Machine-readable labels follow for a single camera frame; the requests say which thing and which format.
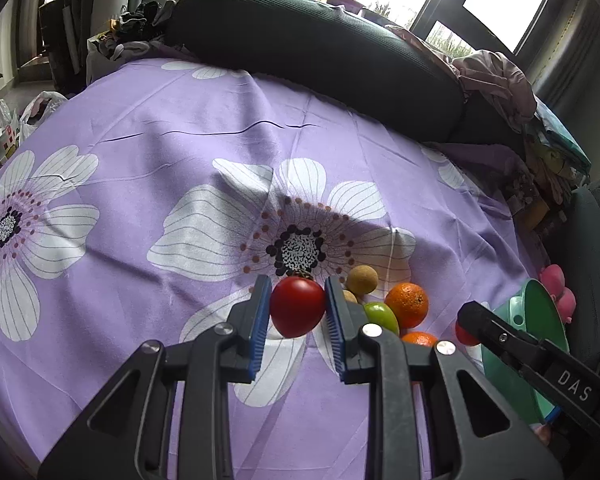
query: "bed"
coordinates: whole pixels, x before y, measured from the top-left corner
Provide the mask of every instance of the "bed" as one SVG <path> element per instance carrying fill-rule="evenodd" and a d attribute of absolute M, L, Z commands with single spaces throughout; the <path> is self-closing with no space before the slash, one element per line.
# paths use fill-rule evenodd
<path fill-rule="evenodd" d="M 514 156 L 474 148 L 496 166 Z M 283 234 L 294 243 L 276 244 Z M 0 170 L 0 435 L 35 472 L 142 341 L 194 338 L 258 274 L 343 282 L 371 265 L 375 298 L 418 283 L 418 328 L 455 341 L 459 307 L 500 305 L 537 257 L 502 196 L 440 149 L 289 81 L 135 60 Z M 230 393 L 235 477 L 361 478 L 366 411 L 366 387 L 333 371 L 323 323 L 296 339 L 271 326 L 256 381 Z"/>

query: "red cherry tomato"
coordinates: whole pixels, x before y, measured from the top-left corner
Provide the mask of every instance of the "red cherry tomato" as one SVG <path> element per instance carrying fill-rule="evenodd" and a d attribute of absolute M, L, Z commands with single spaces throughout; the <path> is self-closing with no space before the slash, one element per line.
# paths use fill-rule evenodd
<path fill-rule="evenodd" d="M 288 276 L 271 293 L 269 313 L 273 325 L 284 337 L 300 337 L 313 329 L 324 315 L 326 298 L 322 287 L 312 280 Z"/>
<path fill-rule="evenodd" d="M 469 334 L 464 328 L 458 325 L 458 320 L 456 319 L 456 337 L 458 341 L 466 346 L 476 346 L 480 344 L 474 336 Z"/>

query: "mandarin orange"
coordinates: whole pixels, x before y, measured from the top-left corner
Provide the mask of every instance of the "mandarin orange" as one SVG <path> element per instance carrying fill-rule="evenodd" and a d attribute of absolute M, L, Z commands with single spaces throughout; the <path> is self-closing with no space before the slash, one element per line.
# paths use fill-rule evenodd
<path fill-rule="evenodd" d="M 409 332 L 401 337 L 405 343 L 414 345 L 433 346 L 438 342 L 438 338 L 428 332 Z"/>
<path fill-rule="evenodd" d="M 427 293 L 415 283 L 398 283 L 386 295 L 384 302 L 394 311 L 403 330 L 418 326 L 429 311 Z"/>

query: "blanket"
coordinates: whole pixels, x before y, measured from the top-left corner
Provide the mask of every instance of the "blanket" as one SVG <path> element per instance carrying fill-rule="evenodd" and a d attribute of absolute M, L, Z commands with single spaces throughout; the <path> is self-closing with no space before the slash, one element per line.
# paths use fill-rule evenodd
<path fill-rule="evenodd" d="M 452 341 L 465 301 L 535 273 L 502 197 L 440 151 L 275 78 L 130 62 L 0 170 L 0 430 L 35 470 L 142 341 L 194 338 L 258 274 L 358 264 L 379 274 L 368 299 L 421 285 L 418 330 Z M 230 387 L 237 480 L 362 478 L 367 390 L 338 380 L 324 320 L 270 325 L 256 380 Z"/>

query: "pink toy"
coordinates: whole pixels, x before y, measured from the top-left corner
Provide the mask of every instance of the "pink toy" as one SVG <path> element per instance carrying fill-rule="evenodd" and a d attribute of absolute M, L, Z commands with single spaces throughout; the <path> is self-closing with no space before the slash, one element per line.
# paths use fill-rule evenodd
<path fill-rule="evenodd" d="M 560 266 L 552 264 L 541 270 L 538 279 L 554 300 L 562 322 L 570 323 L 573 311 L 576 309 L 576 298 L 573 292 L 564 286 L 564 273 Z"/>

